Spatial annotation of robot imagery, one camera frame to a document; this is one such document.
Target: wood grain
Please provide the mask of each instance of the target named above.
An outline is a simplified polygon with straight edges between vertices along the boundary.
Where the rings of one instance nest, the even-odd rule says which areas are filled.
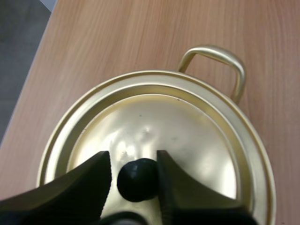
[[[247,68],[240,107],[262,137],[277,188],[277,225],[300,221],[300,1],[59,0],[0,149],[0,198],[34,188],[46,142],[66,110],[108,78],[175,70],[212,44]],[[188,74],[229,94],[234,72],[196,57]]]

